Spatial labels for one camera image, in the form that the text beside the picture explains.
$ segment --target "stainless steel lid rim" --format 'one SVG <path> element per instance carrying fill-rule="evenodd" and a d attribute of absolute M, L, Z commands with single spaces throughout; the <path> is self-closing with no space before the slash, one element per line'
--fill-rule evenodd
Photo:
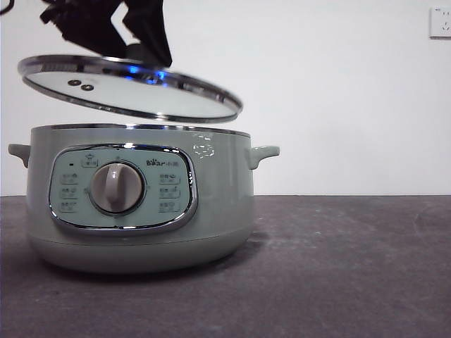
<path fill-rule="evenodd" d="M 215 84 L 182 73 L 175 73 L 167 68 L 154 68 L 134 60 L 63 54 L 43 55 L 23 59 L 19 62 L 18 71 L 23 76 L 25 84 L 36 89 L 38 92 L 54 97 L 55 99 L 87 106 L 89 108 L 142 118 L 180 122 L 219 123 L 236 119 L 243 107 L 239 98 Z M 199 116 L 179 116 L 173 113 L 158 111 L 149 112 L 141 111 L 139 109 L 132 110 L 64 94 L 63 92 L 41 86 L 28 78 L 29 75 L 52 72 L 87 73 L 92 75 L 121 77 L 146 85 L 177 89 L 224 105 L 228 107 L 229 113 L 219 117 L 209 116 L 203 118 Z"/>
<path fill-rule="evenodd" d="M 173 122 L 193 122 L 192 118 L 185 118 L 183 116 L 176 116 L 176 115 L 164 115 L 161 113 L 148 113 L 145 111 L 133 111 L 126 108 L 120 108 L 115 106 L 108 106 L 106 104 L 98 104 L 93 101 L 88 101 L 84 99 L 79 99 L 74 96 L 69 96 L 67 94 L 62 94 L 59 92 L 56 92 L 54 90 L 50 90 L 46 87 L 40 86 L 39 84 L 27 79 L 24 77 L 23 82 L 30 86 L 31 88 L 35 89 L 36 91 L 43 93 L 47 96 L 53 97 L 54 99 L 58 99 L 61 101 L 66 101 L 70 104 L 77 104 L 79 106 L 84 106 L 88 108 L 97 109 L 100 111 L 108 111 L 110 113 L 117 113 L 122 115 L 128 115 L 128 116 L 134 116 L 136 118 L 150 118 L 152 120 L 157 121 L 173 121 Z M 233 118 L 230 117 L 224 117 L 224 118 L 196 118 L 196 123 L 221 123 L 221 122 L 228 122 L 231 120 L 236 119 L 237 114 L 234 115 Z"/>

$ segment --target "dark gray surface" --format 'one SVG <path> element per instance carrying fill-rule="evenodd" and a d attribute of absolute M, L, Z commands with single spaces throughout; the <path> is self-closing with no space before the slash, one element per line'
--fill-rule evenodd
<path fill-rule="evenodd" d="M 451 196 L 257 197 L 235 254 L 89 275 L 26 243 L 1 199 L 2 337 L 451 337 Z"/>

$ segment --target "glass lid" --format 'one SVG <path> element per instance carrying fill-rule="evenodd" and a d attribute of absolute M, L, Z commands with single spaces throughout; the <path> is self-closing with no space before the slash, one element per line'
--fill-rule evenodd
<path fill-rule="evenodd" d="M 44 55 L 19 62 L 23 82 L 54 98 L 125 115 L 192 123 L 236 119 L 242 102 L 208 82 L 139 61 Z"/>

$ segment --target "brand logo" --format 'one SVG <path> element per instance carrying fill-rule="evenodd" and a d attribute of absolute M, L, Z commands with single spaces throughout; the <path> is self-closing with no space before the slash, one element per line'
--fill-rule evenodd
<path fill-rule="evenodd" d="M 153 158 L 153 159 L 151 159 L 151 160 L 147 160 L 146 161 L 146 164 L 147 165 L 150 165 L 150 166 L 154 166 L 154 165 L 167 165 L 167 166 L 170 166 L 170 167 L 178 167 L 178 162 L 160 162 L 160 161 L 158 161 L 156 158 Z"/>

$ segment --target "cooker base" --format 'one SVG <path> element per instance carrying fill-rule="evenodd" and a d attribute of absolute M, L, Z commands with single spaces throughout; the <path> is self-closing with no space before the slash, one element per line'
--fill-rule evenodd
<path fill-rule="evenodd" d="M 45 241 L 29 236 L 46 261 L 89 273 L 154 273 L 208 263 L 234 252 L 250 236 L 251 227 L 192 241 L 92 246 Z"/>

